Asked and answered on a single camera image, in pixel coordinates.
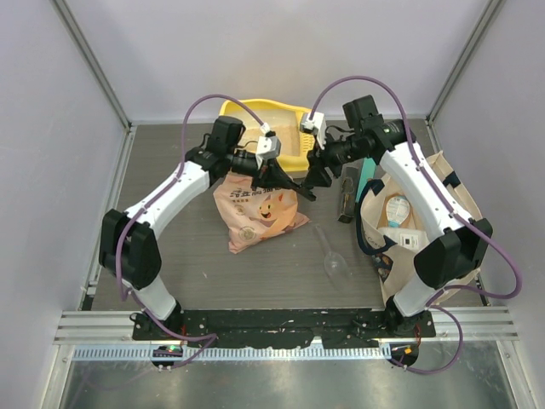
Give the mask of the pink cat litter bag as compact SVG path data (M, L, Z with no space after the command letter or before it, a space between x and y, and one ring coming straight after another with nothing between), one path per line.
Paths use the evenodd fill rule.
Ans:
M230 173L213 192L233 254L309 222L298 210L296 192L277 187L252 188L251 182L248 176Z

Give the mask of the clear plastic scoop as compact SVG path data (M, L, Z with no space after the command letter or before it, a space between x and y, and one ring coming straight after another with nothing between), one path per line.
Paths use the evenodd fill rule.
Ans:
M351 274L345 258L338 252L333 251L320 225L316 224L313 228L324 254L323 266L327 278L338 291L347 291L351 285Z

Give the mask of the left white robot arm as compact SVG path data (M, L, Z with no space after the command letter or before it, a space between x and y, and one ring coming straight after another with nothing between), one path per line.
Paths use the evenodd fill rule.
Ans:
M198 195L229 172L252 179L253 187L291 188L293 181L277 157L281 141L262 125L254 152L239 146L245 131L241 120L220 116L197 147L158 187L127 210L109 210L102 219L99 264L117 281L121 295L132 295L152 319L152 330L164 340L181 331L182 309L159 273L158 238Z

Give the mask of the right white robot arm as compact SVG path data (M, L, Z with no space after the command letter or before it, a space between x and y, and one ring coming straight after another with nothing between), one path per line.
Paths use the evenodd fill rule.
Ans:
M324 115L311 110L302 116L301 131L315 138L308 153L304 181L309 188L328 187L344 164L371 158L400 188L421 223L428 243L411 260L412 276L387 299L384 324L402 337L441 291L465 285L480 268L493 229L459 203L425 159L404 118L385 121L372 96L343 105L349 134L333 139Z

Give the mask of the black bag clip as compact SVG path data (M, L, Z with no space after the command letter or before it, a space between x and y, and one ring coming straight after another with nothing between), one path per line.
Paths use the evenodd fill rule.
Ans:
M314 202L317 199L313 191L301 183L291 182L291 189L308 201Z

